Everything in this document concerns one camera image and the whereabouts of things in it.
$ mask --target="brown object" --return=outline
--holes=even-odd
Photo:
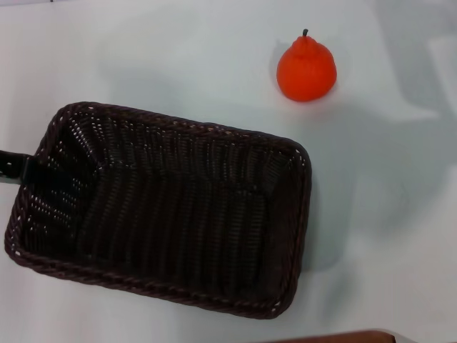
[[[322,337],[291,339],[277,343],[395,343],[395,337],[381,331],[365,331]]]
[[[16,263],[257,319],[292,302],[311,191],[299,144],[83,102],[28,160],[55,177],[19,190],[5,235]]]

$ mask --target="rectangular basket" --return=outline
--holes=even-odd
[[[311,191],[296,142],[83,102],[21,156],[5,234],[17,264],[257,319],[292,302]]]

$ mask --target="white surface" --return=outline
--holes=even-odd
[[[334,53],[314,104],[276,89],[301,33]],[[0,7],[0,149],[100,101],[286,136],[314,169],[304,273],[273,321],[38,275],[0,254],[0,342],[255,342],[382,328],[457,340],[457,1],[73,0]],[[6,227],[17,187],[0,185]]]

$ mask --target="dark brown wicker basket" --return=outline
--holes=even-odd
[[[289,139],[83,102],[0,170],[21,266],[257,319],[292,302],[311,164]]]

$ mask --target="plastic fruit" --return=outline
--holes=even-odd
[[[276,78],[281,91],[295,101],[311,101],[326,95],[336,82],[331,52],[307,36],[298,37],[278,63]]]

